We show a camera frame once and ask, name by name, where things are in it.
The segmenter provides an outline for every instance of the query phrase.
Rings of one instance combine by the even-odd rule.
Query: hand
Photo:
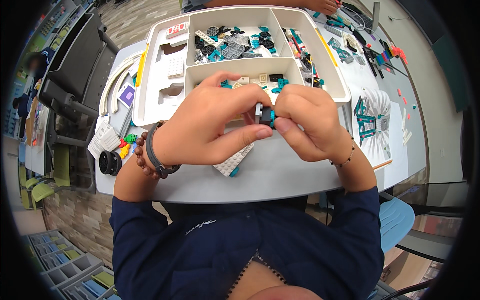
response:
[[[307,0],[304,7],[314,12],[332,15],[336,13],[336,9],[339,8],[339,5],[337,5],[335,0]]]
[[[286,85],[276,100],[275,114],[275,128],[301,159],[343,164],[350,156],[352,139],[340,125],[335,102],[324,90]]]
[[[240,74],[219,71],[185,98],[153,137],[154,152],[162,164],[220,164],[249,144],[272,136],[269,126],[254,124],[249,114],[258,102],[265,107],[272,106],[265,91],[256,84],[234,90],[219,88],[222,81],[240,77]],[[224,134],[225,124],[237,114],[243,114],[246,126]]]

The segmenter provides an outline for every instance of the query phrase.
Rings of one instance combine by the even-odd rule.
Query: green lego piece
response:
[[[130,133],[129,135],[127,135],[127,137],[125,139],[123,139],[124,141],[126,141],[127,143],[129,144],[133,144],[135,143],[135,141],[137,140],[137,135],[136,134],[133,134],[133,133]]]

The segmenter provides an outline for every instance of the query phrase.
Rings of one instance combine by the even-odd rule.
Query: white plastic tray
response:
[[[189,22],[189,31],[166,39],[169,27]],[[246,35],[258,34],[259,26],[269,28],[277,57],[222,60],[195,65],[195,32],[210,26],[239,27]],[[158,22],[147,38],[147,50],[138,71],[132,120],[136,126],[150,129],[159,120],[169,120],[185,97],[203,79],[219,70],[257,78],[262,73],[282,74],[290,84],[304,85],[282,27],[295,28],[309,53],[320,79],[325,80],[327,92],[340,107],[350,101],[350,92],[340,69],[334,65],[311,17],[302,10],[277,6],[232,6],[202,10]],[[172,57],[184,60],[183,76],[168,78],[168,61]]]

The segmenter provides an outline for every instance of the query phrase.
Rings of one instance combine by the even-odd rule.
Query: black wheel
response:
[[[275,44],[272,41],[269,41],[269,40],[264,40],[262,42],[262,45],[267,49],[273,49],[273,47],[275,47]]]
[[[112,158],[112,169],[110,171],[110,175],[112,176],[116,176],[120,169],[121,169],[121,157],[120,157],[120,154],[118,154],[117,152],[111,152],[113,154],[113,158]]]
[[[98,166],[100,167],[100,172],[102,174],[108,175],[112,170],[113,156],[109,151],[103,151],[100,154],[100,159],[98,160]]]
[[[205,46],[203,49],[202,49],[202,53],[203,55],[205,56],[209,56],[210,54],[213,53],[213,51],[215,51],[215,47],[213,46]]]

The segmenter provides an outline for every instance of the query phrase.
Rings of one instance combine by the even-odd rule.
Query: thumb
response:
[[[290,119],[276,118],[275,128],[304,161],[320,161],[325,153],[318,149],[310,137]]]
[[[230,131],[212,142],[213,152],[223,161],[250,145],[251,143],[271,137],[270,127],[261,124],[248,125]]]

